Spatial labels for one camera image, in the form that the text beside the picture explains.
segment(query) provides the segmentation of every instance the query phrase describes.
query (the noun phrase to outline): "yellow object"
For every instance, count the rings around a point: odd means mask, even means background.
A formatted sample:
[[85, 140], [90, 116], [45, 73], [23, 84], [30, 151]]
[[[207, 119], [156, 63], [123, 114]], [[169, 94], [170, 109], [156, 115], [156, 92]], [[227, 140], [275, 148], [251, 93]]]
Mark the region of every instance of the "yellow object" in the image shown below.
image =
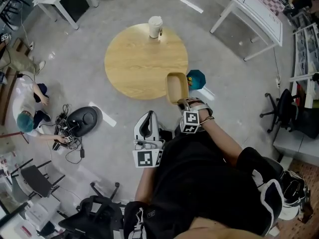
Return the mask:
[[166, 97], [173, 105], [179, 99], [188, 98], [186, 75], [183, 73], [169, 73], [166, 78]]
[[188, 57], [182, 40], [172, 30], [163, 27], [162, 36], [153, 39], [149, 25], [138, 24], [112, 40], [104, 65], [118, 91], [131, 98], [149, 100], [166, 94], [169, 73], [186, 74]]

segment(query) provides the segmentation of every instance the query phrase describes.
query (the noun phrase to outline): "white shirt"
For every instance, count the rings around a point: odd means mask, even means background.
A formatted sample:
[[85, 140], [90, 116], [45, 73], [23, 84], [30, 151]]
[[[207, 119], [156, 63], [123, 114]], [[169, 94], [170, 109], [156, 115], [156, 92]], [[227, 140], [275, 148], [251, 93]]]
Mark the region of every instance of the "white shirt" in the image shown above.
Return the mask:
[[[33, 82], [30, 83], [26, 81], [24, 78], [21, 78], [20, 83], [21, 87], [17, 87], [18, 95], [12, 103], [12, 112], [15, 122], [18, 118], [18, 115], [23, 111], [29, 112], [32, 116], [35, 115], [36, 102], [33, 96]], [[36, 129], [33, 129], [31, 132], [28, 132], [27, 134], [31, 136], [41, 135], [41, 133]]]

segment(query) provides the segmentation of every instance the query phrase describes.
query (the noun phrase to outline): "wooden tray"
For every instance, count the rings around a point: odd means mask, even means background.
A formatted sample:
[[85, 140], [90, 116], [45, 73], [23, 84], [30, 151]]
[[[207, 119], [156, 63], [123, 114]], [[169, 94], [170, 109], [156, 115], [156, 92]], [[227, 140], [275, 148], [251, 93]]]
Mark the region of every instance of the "wooden tray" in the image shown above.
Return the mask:
[[166, 97], [170, 103], [177, 105], [179, 99], [188, 98], [188, 84], [183, 73], [169, 73], [166, 77]]

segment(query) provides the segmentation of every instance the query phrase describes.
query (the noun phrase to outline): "khaki pants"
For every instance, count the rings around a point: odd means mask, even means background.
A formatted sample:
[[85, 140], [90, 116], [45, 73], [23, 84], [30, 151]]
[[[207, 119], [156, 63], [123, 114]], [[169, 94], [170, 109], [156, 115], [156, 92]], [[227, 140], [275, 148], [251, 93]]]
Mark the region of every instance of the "khaki pants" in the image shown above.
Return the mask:
[[0, 68], [6, 66], [7, 64], [12, 69], [16, 69], [17, 71], [28, 71], [32, 74], [37, 74], [39, 72], [39, 67], [34, 64], [27, 56], [25, 56], [21, 52], [13, 50], [10, 47], [6, 47], [4, 54], [0, 59]]

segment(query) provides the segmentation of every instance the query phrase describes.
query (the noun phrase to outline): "wooden floor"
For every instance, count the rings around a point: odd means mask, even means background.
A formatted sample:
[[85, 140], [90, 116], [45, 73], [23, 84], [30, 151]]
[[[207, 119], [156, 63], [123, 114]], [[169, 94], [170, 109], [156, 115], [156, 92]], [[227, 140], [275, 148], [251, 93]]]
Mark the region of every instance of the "wooden floor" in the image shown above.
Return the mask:
[[294, 160], [290, 170], [299, 172], [311, 190], [313, 217], [303, 224], [297, 218], [291, 221], [279, 221], [280, 230], [276, 239], [319, 239], [319, 167]]

